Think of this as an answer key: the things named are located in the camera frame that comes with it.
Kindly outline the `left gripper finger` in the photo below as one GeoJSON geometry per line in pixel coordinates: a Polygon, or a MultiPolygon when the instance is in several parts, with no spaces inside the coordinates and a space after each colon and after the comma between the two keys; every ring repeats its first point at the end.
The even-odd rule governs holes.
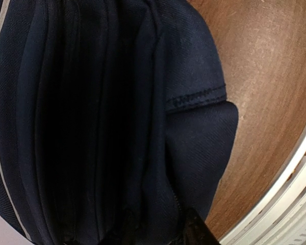
{"type": "Polygon", "coordinates": [[[219,241],[201,219],[198,212],[188,208],[181,212],[180,233],[175,244],[219,245],[219,241]]]}

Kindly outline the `navy blue student backpack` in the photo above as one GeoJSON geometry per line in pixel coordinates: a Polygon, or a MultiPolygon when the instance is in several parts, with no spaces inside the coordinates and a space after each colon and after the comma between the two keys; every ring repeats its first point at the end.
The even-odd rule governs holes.
{"type": "Polygon", "coordinates": [[[175,244],[238,109],[187,1],[0,1],[0,216],[33,244],[175,244]]]}

